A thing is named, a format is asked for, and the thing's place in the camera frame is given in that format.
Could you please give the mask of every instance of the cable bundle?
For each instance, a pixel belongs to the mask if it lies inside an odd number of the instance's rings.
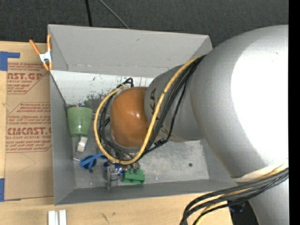
[[[194,221],[193,225],[199,225],[203,216],[207,213],[220,208],[233,206],[248,201],[251,198],[263,193],[264,191],[277,186],[289,178],[289,168],[283,169],[266,178],[240,185],[237,187],[222,189],[216,192],[208,193],[191,201],[183,212],[183,218],[180,225],[187,225],[187,219],[193,213],[205,208],[200,216]]]
[[[159,132],[159,130],[161,129],[161,126],[163,124],[163,121],[166,117],[166,114],[167,112],[169,111],[169,107],[171,106],[173,100],[175,99],[177,93],[179,92],[179,90],[181,89],[182,85],[185,84],[184,86],[184,89],[183,89],[183,92],[181,94],[181,98],[179,100],[179,104],[182,100],[182,97],[184,95],[184,92],[185,92],[185,89],[186,89],[186,84],[188,82],[188,79],[189,77],[192,75],[192,73],[195,71],[196,69],[196,66],[200,63],[200,61],[203,59],[203,57],[200,57],[200,58],[196,58],[196,59],[193,59],[193,60],[190,60],[188,61],[186,64],[184,64],[182,67],[180,67],[176,73],[174,74],[174,76],[170,79],[170,81],[168,82],[168,84],[166,85],[165,89],[163,90],[159,100],[158,100],[158,103],[157,103],[157,106],[155,108],[155,111],[154,111],[154,114],[153,114],[153,117],[151,119],[151,122],[150,122],[150,125],[149,125],[149,129],[147,131],[147,134],[146,134],[146,137],[144,139],[144,142],[142,144],[142,147],[140,149],[140,151],[137,153],[137,155],[130,159],[130,160],[120,160],[120,159],[117,159],[113,156],[111,156],[110,154],[108,154],[108,152],[103,148],[101,142],[100,142],[100,138],[101,136],[99,136],[98,134],[98,130],[97,130],[97,119],[95,119],[94,121],[94,133],[95,133],[95,139],[96,139],[96,142],[98,144],[98,147],[100,148],[100,150],[103,152],[103,154],[113,163],[117,163],[117,164],[121,164],[121,165],[130,165],[136,161],[138,161],[142,155],[145,155],[146,153],[148,152],[145,152],[145,149],[146,147],[149,147],[151,146],[155,139],[156,139],[156,136]],[[122,89],[124,85],[122,84],[121,87],[117,87],[116,89],[114,89],[112,92],[110,92],[103,100],[102,102],[100,103],[97,111],[96,111],[96,115],[95,117],[97,118],[99,113],[100,113],[100,110],[102,109],[102,107],[104,106],[103,108],[103,111],[105,109],[105,112],[108,108],[108,103],[111,101],[112,97]],[[155,125],[155,122],[157,120],[157,117],[158,117],[158,112],[159,112],[159,109],[161,107],[161,104],[165,98],[165,95],[168,91],[171,91],[171,94],[170,96],[168,97],[167,101],[166,101],[166,104],[165,104],[165,107],[161,113],[161,116],[160,116],[160,119],[158,121],[158,123],[156,124],[155,126],[155,129],[154,129],[154,133],[152,134],[152,129]],[[179,108],[179,105],[177,105],[176,107],[176,112],[173,116],[173,120],[172,120],[172,125],[171,127],[173,126],[173,123],[174,123],[174,120],[175,120],[175,117],[176,117],[176,113],[177,113],[177,110]],[[101,118],[100,118],[100,123],[104,126],[105,126],[105,116],[103,116],[101,114]],[[166,143],[167,140],[161,140],[160,141],[160,146],[164,143]]]

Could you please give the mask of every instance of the green block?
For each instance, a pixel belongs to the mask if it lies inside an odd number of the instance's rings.
[[[145,175],[142,169],[136,169],[134,172],[125,171],[124,180],[125,183],[143,184],[145,182]]]

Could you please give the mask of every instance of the green object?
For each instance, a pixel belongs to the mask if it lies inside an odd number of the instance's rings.
[[[145,175],[142,169],[136,169],[134,172],[130,169],[126,170],[124,173],[125,183],[143,184],[145,182]]]
[[[87,107],[67,109],[67,122],[71,136],[87,136],[90,131],[93,110]]]

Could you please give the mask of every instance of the cardboard sheet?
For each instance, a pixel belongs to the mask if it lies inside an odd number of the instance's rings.
[[[20,53],[7,63],[4,199],[52,196],[49,73],[29,43],[1,42],[0,51]]]

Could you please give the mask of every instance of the small white object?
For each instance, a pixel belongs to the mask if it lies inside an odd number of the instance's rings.
[[[87,137],[85,137],[85,136],[80,137],[80,141],[78,142],[78,147],[77,147],[78,152],[83,152],[84,151],[87,141],[88,141]]]
[[[67,211],[48,211],[48,225],[67,225]]]

